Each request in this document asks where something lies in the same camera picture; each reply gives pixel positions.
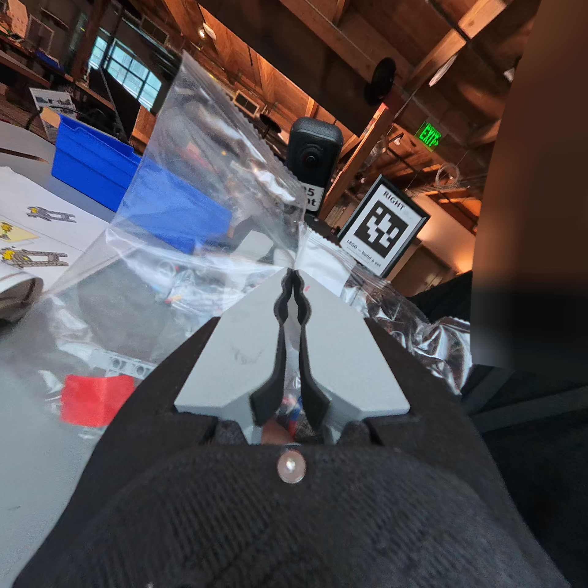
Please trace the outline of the blue plastic bin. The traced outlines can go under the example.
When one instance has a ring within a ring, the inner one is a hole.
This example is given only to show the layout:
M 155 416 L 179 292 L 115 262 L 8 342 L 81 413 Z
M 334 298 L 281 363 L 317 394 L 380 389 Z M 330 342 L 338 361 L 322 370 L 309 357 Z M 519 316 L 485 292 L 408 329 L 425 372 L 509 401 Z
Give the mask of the blue plastic bin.
M 232 214 L 218 202 L 131 145 L 66 116 L 52 175 L 184 254 L 229 230 Z

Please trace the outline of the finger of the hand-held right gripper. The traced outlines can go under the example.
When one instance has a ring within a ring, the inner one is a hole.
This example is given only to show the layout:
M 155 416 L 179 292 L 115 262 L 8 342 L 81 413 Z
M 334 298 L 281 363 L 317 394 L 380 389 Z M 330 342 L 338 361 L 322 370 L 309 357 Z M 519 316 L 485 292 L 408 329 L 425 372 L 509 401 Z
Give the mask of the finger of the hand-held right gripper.
M 234 268 L 269 268 L 273 266 L 275 242 L 267 234 L 249 231 L 233 251 Z

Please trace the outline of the red lego piece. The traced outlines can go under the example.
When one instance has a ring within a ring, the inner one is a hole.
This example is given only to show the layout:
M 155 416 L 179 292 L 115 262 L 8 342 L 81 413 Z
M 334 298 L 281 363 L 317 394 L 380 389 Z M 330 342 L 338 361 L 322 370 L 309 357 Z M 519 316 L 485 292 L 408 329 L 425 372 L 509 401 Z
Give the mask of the red lego piece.
M 67 375 L 61 390 L 61 422 L 101 428 L 109 425 L 135 390 L 128 375 Z

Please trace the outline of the green exit sign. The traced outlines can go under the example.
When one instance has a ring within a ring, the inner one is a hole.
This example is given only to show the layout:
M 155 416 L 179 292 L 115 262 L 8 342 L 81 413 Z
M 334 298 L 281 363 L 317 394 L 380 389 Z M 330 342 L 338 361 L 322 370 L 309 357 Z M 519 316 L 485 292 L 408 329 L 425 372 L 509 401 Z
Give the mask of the green exit sign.
M 424 121 L 415 133 L 415 137 L 427 150 L 433 152 L 443 138 L 443 133 L 430 121 Z

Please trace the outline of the black round ceiling fixture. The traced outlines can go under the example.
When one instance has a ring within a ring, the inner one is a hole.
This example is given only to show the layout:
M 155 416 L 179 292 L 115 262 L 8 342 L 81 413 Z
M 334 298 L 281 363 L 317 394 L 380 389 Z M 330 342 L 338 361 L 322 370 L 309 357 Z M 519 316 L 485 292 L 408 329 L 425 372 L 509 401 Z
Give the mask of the black round ceiling fixture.
M 380 105 L 391 92 L 395 76 L 395 60 L 389 56 L 384 57 L 376 65 L 371 81 L 364 86 L 365 102 L 371 107 Z

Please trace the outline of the person's black clothing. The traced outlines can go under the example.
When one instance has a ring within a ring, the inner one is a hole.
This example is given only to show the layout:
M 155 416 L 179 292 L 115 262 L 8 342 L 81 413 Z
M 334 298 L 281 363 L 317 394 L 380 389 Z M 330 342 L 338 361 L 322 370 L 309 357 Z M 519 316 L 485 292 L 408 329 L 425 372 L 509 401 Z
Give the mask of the person's black clothing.
M 522 518 L 587 587 L 587 382 L 475 365 L 461 393 Z

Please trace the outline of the grey lego beam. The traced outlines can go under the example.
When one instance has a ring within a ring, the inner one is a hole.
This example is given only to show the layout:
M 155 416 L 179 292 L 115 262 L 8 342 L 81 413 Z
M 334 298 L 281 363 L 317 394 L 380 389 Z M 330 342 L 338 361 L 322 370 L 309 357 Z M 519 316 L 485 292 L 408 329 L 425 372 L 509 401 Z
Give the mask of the grey lego beam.
M 125 375 L 137 380 L 146 379 L 156 368 L 155 364 L 101 349 L 92 350 L 89 365 L 103 370 L 106 377 Z

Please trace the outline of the person's right forearm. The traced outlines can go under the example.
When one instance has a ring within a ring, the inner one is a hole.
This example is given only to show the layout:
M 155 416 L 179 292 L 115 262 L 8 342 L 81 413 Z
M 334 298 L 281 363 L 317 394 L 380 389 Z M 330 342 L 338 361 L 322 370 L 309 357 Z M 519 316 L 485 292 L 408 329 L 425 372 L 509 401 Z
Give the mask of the person's right forearm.
M 430 323 L 443 318 L 470 322 L 472 279 L 473 272 L 470 270 L 407 299 Z

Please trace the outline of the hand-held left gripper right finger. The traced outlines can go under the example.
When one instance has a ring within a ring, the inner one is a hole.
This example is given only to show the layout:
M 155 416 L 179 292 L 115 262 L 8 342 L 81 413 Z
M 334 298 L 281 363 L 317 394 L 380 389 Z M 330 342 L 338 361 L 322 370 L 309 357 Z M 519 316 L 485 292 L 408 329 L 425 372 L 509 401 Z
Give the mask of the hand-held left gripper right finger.
M 303 270 L 292 275 L 301 400 L 327 445 L 351 422 L 406 415 L 410 404 L 364 318 Z

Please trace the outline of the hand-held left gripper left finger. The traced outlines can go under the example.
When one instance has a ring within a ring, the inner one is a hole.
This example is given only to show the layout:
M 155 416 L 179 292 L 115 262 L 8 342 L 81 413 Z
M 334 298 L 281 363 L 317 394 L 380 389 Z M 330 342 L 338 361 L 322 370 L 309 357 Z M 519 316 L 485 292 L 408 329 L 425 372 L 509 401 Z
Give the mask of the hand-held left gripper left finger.
M 249 444 L 261 443 L 283 399 L 292 274 L 278 271 L 223 313 L 175 399 L 178 412 L 238 423 Z

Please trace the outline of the crinkled clear plastic bag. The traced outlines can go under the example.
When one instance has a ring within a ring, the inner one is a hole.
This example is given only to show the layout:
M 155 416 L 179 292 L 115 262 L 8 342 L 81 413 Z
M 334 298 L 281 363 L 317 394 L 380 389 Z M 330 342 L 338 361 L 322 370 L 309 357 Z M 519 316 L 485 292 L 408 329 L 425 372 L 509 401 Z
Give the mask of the crinkled clear plastic bag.
M 374 319 L 454 394 L 461 395 L 473 369 L 467 321 L 453 317 L 429 321 L 389 282 L 311 228 L 300 234 L 295 269 L 304 270 L 363 318 Z

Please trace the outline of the lego instruction booklet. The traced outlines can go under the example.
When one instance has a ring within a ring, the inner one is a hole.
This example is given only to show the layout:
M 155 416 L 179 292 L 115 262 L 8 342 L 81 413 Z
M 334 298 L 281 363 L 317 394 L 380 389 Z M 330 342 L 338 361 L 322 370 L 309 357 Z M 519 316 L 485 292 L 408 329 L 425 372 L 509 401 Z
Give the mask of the lego instruction booklet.
M 1 322 L 17 322 L 107 227 L 1 168 Z

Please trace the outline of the paned window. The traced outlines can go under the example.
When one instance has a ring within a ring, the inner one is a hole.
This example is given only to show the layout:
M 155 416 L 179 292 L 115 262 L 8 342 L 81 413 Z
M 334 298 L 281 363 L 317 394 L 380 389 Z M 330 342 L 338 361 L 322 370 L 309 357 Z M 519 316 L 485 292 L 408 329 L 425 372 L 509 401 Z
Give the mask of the paned window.
M 89 70 L 99 70 L 102 65 L 105 71 L 150 111 L 162 87 L 161 81 L 136 59 L 136 55 L 126 45 L 115 40 L 107 51 L 107 41 L 101 35 L 96 37 L 89 58 Z

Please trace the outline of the clear plastic parts bag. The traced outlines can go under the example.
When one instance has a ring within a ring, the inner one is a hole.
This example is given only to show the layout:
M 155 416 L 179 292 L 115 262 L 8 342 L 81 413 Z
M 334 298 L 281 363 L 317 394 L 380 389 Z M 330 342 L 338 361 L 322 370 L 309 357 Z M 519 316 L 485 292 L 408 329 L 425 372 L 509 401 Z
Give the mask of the clear plastic parts bag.
M 113 220 L 49 297 L 47 385 L 97 373 L 93 352 L 161 363 L 293 267 L 303 201 L 253 124 L 184 53 Z

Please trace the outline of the printed picture sheet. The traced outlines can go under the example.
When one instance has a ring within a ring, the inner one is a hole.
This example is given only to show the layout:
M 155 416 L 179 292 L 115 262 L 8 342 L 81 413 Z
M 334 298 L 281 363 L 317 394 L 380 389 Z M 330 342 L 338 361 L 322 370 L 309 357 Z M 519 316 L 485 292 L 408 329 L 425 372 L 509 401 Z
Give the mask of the printed picture sheet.
M 61 116 L 77 119 L 77 110 L 68 92 L 54 91 L 43 88 L 30 88 L 35 114 L 38 115 L 42 127 L 50 143 L 55 143 Z

